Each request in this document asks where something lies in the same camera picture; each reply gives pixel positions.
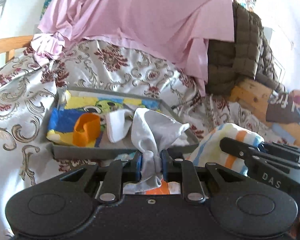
bed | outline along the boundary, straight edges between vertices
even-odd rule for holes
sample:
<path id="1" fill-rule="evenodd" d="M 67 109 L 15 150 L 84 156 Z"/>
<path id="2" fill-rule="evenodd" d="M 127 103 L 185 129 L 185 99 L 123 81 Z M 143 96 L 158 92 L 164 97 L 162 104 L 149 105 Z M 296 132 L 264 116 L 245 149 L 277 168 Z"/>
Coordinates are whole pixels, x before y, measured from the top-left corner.
<path id="1" fill-rule="evenodd" d="M 62 60 L 40 67 L 28 47 L 30 40 L 0 40 L 0 53 L 7 52 L 7 64 L 0 69 L 0 240 L 11 234 L 4 208 L 13 194 L 89 161 L 54 159 L 45 138 L 57 89 L 64 85 L 161 98 L 190 123 L 199 140 L 216 126 L 233 122 L 266 141 L 283 142 L 239 103 L 200 97 L 194 79 L 165 60 L 94 40 L 82 41 Z M 13 57 L 21 47 L 26 47 L 22 54 Z"/>

gray fabric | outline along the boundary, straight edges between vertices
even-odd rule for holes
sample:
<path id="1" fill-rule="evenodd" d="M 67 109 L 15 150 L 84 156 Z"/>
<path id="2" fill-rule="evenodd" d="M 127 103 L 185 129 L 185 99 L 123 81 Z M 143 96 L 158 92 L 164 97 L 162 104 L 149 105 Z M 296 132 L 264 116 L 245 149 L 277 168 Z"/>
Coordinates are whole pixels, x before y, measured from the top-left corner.
<path id="1" fill-rule="evenodd" d="M 234 42 L 210 40 L 208 47 L 208 93 L 230 95 L 245 77 L 283 92 L 273 64 L 273 54 L 264 36 L 261 20 L 233 3 Z"/>

striped towel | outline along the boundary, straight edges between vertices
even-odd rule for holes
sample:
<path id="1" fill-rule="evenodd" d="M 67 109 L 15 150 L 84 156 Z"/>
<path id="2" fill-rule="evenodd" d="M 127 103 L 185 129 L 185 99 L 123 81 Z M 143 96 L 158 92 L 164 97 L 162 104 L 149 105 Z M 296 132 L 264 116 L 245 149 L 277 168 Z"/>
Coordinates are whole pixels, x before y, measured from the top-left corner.
<path id="1" fill-rule="evenodd" d="M 264 139 L 255 132 L 251 132 L 233 123 L 225 123 L 216 127 L 204 137 L 197 149 L 190 155 L 189 160 L 195 166 L 205 166 L 207 162 L 215 162 L 246 175 L 248 169 L 242 159 L 221 151 L 219 144 L 220 140 L 224 137 L 229 137 L 256 147 L 261 142 L 264 142 Z"/>

